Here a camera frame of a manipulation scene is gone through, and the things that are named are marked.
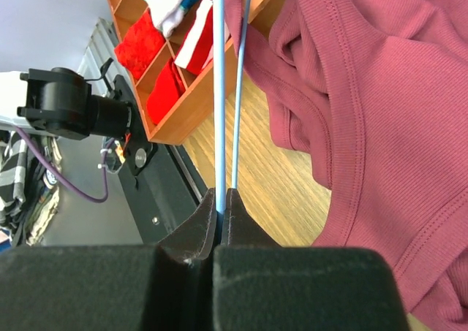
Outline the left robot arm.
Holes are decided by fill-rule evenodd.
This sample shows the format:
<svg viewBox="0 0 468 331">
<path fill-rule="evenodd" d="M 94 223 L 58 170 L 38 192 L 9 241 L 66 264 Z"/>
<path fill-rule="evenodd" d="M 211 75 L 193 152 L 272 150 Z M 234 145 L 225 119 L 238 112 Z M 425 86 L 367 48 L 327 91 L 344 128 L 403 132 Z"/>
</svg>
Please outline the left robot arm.
<svg viewBox="0 0 468 331">
<path fill-rule="evenodd" d="M 2 130 L 71 140 L 121 139 L 133 117 L 129 103 L 94 94 L 91 82 L 70 69 L 1 73 Z"/>
</svg>

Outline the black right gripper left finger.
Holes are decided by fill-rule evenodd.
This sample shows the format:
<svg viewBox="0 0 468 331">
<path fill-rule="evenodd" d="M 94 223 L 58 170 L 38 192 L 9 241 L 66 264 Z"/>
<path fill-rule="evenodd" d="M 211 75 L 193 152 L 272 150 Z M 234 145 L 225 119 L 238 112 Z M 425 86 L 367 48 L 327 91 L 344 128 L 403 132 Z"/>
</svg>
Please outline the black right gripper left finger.
<svg viewBox="0 0 468 331">
<path fill-rule="evenodd" d="M 1 254 L 3 330 L 212 330 L 214 191 L 159 243 Z"/>
</svg>

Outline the maroon tank top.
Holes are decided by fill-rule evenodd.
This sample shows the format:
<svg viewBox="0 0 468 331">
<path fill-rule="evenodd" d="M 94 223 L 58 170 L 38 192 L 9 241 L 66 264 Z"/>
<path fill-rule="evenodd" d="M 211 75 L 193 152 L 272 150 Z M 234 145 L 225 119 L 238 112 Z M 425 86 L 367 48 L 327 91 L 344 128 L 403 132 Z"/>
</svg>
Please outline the maroon tank top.
<svg viewBox="0 0 468 331">
<path fill-rule="evenodd" d="M 331 191 L 315 246 L 377 251 L 404 309 L 467 328 L 467 0 L 285 0 L 248 27 L 271 138 Z"/>
</svg>

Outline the light blue wire hanger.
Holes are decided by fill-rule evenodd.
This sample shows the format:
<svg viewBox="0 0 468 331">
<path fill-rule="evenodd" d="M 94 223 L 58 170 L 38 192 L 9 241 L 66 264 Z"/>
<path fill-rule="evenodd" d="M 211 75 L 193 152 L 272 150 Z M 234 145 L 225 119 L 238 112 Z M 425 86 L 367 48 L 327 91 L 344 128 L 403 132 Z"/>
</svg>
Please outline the light blue wire hanger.
<svg viewBox="0 0 468 331">
<path fill-rule="evenodd" d="M 235 123 L 233 131 L 233 163 L 235 172 L 231 181 L 232 187 L 238 187 L 238 157 L 240 140 L 240 119 L 242 99 L 242 79 L 244 67 L 244 54 L 246 49 L 246 30 L 249 19 L 251 0 L 245 0 L 244 16 L 241 18 L 241 40 L 238 51 L 238 67 L 235 90 Z M 224 0 L 213 0 L 213 74 L 214 74 L 214 152 L 215 152 L 215 208 L 217 218 L 224 218 L 226 211 L 227 168 L 226 168 L 226 128 L 225 128 L 225 101 L 226 101 L 226 73 L 224 53 Z"/>
</svg>

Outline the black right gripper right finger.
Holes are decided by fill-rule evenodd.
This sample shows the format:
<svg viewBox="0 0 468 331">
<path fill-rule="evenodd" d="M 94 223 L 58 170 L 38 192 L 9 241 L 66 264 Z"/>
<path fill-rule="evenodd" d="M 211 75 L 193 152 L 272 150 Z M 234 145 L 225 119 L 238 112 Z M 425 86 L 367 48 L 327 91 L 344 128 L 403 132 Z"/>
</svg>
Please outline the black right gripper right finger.
<svg viewBox="0 0 468 331">
<path fill-rule="evenodd" d="M 386 261 L 365 248 L 284 248 L 227 193 L 214 250 L 215 330 L 407 330 Z"/>
</svg>

